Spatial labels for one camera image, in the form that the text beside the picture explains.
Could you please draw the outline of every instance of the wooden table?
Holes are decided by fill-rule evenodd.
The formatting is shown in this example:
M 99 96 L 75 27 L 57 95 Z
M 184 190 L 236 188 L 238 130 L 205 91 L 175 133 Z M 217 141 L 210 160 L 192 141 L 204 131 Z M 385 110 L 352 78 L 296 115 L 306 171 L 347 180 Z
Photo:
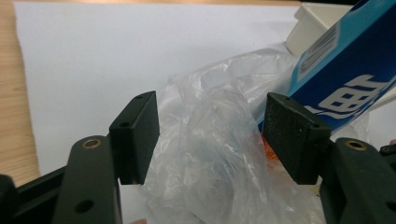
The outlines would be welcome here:
M 286 0 L 57 0 L 41 2 L 300 5 L 299 1 Z M 17 186 L 39 177 L 25 82 L 21 47 L 16 34 L 14 6 L 11 0 L 2 0 L 0 1 L 0 174 L 12 176 Z

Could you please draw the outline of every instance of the white paper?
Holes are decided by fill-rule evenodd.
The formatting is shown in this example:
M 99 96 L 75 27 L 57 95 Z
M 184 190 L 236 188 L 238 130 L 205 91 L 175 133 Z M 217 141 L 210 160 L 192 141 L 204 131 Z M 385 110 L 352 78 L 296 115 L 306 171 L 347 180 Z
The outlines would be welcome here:
M 71 146 L 106 135 L 127 103 L 159 97 L 169 76 L 281 45 L 297 7 L 14 3 L 41 174 Z M 122 187 L 124 223 L 156 223 L 137 186 Z

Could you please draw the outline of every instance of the blue box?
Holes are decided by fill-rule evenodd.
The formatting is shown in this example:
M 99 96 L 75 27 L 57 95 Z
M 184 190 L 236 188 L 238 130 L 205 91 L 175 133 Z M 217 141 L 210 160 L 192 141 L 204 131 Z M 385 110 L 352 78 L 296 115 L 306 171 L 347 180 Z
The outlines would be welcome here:
M 396 0 L 361 0 L 295 66 L 288 95 L 337 130 L 396 84 Z

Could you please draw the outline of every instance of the plastic bag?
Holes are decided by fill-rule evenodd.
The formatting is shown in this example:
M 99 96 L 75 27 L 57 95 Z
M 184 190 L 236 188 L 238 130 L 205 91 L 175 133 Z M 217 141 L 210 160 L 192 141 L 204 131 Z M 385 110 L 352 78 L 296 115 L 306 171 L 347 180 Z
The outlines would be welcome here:
M 294 63 L 262 49 L 169 79 L 144 187 L 161 223 L 324 222 L 319 197 L 267 170 L 257 128 Z

